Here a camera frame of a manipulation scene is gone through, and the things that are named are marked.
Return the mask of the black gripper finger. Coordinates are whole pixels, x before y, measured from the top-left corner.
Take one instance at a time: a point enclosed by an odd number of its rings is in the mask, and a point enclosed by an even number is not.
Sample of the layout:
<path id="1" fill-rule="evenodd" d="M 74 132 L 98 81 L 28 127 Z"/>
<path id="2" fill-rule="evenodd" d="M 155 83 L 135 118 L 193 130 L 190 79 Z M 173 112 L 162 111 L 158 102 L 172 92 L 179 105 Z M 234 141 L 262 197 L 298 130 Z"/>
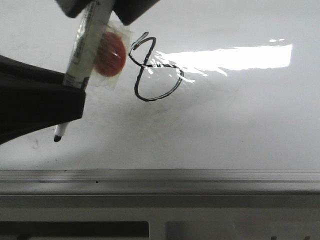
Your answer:
<path id="1" fill-rule="evenodd" d="M 64 73 L 0 57 L 0 142 L 82 118 L 83 87 L 63 85 Z"/>
<path id="2" fill-rule="evenodd" d="M 69 18 L 77 17 L 82 10 L 94 0 L 56 0 L 63 13 Z M 123 25 L 128 26 L 153 7 L 158 0 L 97 0 L 97 5 L 106 5 L 102 8 L 102 15 L 114 12 Z"/>

